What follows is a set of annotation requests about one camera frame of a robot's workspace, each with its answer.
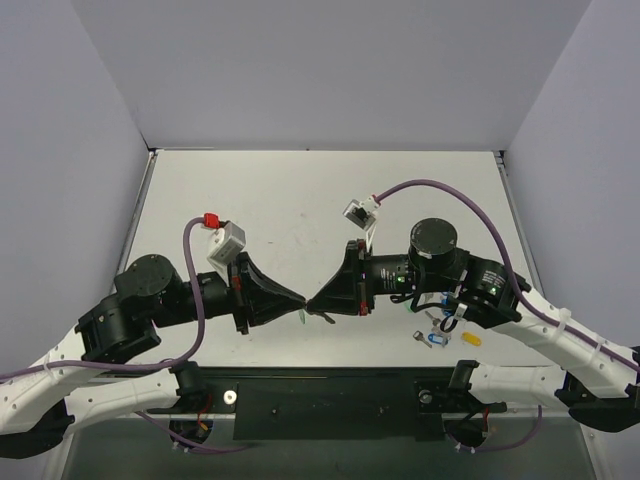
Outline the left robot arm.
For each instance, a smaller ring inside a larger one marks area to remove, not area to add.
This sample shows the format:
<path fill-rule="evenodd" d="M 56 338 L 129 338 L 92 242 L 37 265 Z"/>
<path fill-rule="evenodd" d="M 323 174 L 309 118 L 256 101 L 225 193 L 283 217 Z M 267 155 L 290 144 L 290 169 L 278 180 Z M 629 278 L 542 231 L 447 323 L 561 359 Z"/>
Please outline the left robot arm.
<path fill-rule="evenodd" d="M 266 277 L 245 254 L 228 275 L 188 269 L 182 280 L 161 255 L 146 255 L 115 278 L 115 291 L 84 314 L 33 366 L 1 377 L 1 455 L 25 459 L 81 428 L 130 412 L 205 406 L 194 362 L 207 320 L 230 315 L 245 334 L 305 306 L 303 296 Z M 194 321 L 193 345 L 175 359 L 135 365 L 160 345 L 158 331 Z"/>

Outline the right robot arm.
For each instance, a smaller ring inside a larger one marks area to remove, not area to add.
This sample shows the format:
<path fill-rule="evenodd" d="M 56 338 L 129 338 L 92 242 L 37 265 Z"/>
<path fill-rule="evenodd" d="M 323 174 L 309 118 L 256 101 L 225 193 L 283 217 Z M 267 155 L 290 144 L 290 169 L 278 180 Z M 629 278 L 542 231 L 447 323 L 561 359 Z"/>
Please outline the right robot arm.
<path fill-rule="evenodd" d="M 569 311 L 548 304 L 524 278 L 510 277 L 501 263 L 459 248 L 457 232 L 445 220 L 417 222 L 405 254 L 375 256 L 364 240 L 348 242 L 339 270 L 306 310 L 366 316 L 379 296 L 408 303 L 414 313 L 440 310 L 443 332 L 474 323 L 549 360 L 547 366 L 459 361 L 446 386 L 459 409 L 477 402 L 536 405 L 608 433 L 639 422 L 639 351 L 597 336 Z"/>

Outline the silver key cluster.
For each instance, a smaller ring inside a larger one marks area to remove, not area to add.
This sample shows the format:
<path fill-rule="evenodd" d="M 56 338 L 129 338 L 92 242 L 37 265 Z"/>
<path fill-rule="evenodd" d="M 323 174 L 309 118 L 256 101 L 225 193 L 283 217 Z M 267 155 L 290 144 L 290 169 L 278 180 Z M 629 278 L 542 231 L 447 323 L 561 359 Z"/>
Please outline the silver key cluster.
<path fill-rule="evenodd" d="M 441 334 L 442 333 L 442 322 L 446 322 L 449 319 L 449 316 L 447 314 L 432 314 L 429 311 L 425 312 L 425 316 L 427 317 L 427 319 L 431 322 L 431 330 L 434 333 L 438 333 Z"/>

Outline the blue tag key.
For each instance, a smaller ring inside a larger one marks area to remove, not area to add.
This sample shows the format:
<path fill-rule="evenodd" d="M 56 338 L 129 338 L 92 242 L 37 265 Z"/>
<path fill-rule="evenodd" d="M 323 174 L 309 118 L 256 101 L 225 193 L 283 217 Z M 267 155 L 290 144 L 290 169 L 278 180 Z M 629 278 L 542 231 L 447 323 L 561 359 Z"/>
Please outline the blue tag key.
<path fill-rule="evenodd" d="M 412 337 L 414 340 L 424 343 L 429 348 L 433 348 L 434 346 L 445 348 L 450 342 L 450 336 L 446 333 L 430 332 L 424 334 L 416 330 Z"/>

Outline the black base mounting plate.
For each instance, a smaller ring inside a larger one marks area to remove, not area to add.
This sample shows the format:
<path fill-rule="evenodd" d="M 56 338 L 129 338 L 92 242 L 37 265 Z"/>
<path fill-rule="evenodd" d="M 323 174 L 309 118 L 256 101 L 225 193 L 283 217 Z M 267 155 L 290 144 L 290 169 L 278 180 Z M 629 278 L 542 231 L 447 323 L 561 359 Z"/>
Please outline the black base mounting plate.
<path fill-rule="evenodd" d="M 168 415 L 232 414 L 237 440 L 440 440 L 445 416 L 503 413 L 458 386 L 455 367 L 207 367 Z"/>

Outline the yellow key tag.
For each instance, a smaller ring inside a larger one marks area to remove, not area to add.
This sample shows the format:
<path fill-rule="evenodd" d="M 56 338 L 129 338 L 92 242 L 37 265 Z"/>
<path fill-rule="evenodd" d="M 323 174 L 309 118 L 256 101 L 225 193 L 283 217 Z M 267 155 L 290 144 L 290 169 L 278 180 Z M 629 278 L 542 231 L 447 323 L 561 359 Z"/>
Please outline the yellow key tag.
<path fill-rule="evenodd" d="M 472 334 L 470 332 L 463 332 L 461 334 L 461 339 L 465 343 L 467 343 L 469 345 L 472 345 L 472 346 L 475 346 L 475 347 L 480 347 L 482 345 L 482 340 L 478 336 L 476 336 L 476 335 L 474 335 L 474 334 Z"/>

